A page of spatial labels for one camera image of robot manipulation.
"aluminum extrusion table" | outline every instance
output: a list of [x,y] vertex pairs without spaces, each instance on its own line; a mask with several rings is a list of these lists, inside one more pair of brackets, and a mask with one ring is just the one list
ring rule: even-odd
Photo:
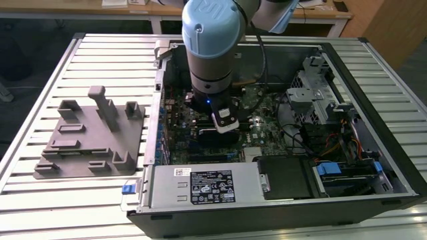
[[[155,42],[181,40],[177,35],[77,34],[52,77],[0,162],[0,240],[8,239],[127,239],[145,240],[126,211],[137,195],[122,196],[122,186],[142,176],[44,179],[34,178],[62,100],[87,97],[93,85],[105,85],[117,105],[138,101],[150,115],[157,78]],[[265,37],[269,42],[330,42],[371,100],[417,168],[427,179],[427,108],[369,43],[357,38]],[[257,41],[249,36],[247,41]],[[142,163],[150,128],[141,141]],[[190,239],[425,239],[427,205],[394,210],[346,226],[323,226],[234,233]]]

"warning label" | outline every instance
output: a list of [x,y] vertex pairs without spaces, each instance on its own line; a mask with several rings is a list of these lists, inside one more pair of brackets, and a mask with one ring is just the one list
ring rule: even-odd
[[191,172],[191,203],[235,203],[235,184],[231,170]]

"black cable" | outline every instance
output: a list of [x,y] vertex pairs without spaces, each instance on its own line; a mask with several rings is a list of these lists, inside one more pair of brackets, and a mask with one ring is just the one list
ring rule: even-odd
[[261,105],[262,105],[262,103],[263,103],[263,101],[266,99],[266,96],[267,96],[267,90],[269,90],[269,63],[267,63],[266,46],[265,46],[265,43],[263,43],[263,39],[262,39],[261,33],[257,30],[254,22],[251,22],[250,25],[251,25],[253,31],[255,33],[255,36],[257,36],[257,40],[258,40],[261,51],[262,51],[262,58],[263,58],[262,73],[261,73],[261,76],[259,76],[259,79],[257,80],[257,82],[259,82],[261,79],[265,79],[263,95],[261,96],[255,106],[253,108],[250,108],[250,110],[249,110],[250,114],[253,114],[254,111],[261,107]]
[[305,24],[306,24],[307,23],[306,8],[303,7],[303,5],[301,3],[298,3],[298,5],[302,7],[302,11],[305,13]]

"metal bracket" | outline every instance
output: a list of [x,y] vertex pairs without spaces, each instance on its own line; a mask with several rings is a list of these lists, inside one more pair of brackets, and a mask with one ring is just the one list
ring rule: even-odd
[[163,60],[171,55],[171,41],[158,40],[154,46],[154,56],[158,61]]

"wooden table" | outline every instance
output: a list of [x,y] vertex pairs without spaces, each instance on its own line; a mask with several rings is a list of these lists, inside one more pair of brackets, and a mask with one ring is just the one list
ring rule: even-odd
[[[149,20],[154,34],[162,34],[162,21],[181,21],[182,10],[154,2],[149,5],[129,5],[127,8],[103,9],[103,0],[0,0],[0,18],[18,19],[79,19],[79,20]],[[291,23],[333,25],[329,37],[339,37],[350,12],[335,10],[333,0],[327,1],[334,10],[297,9]]]

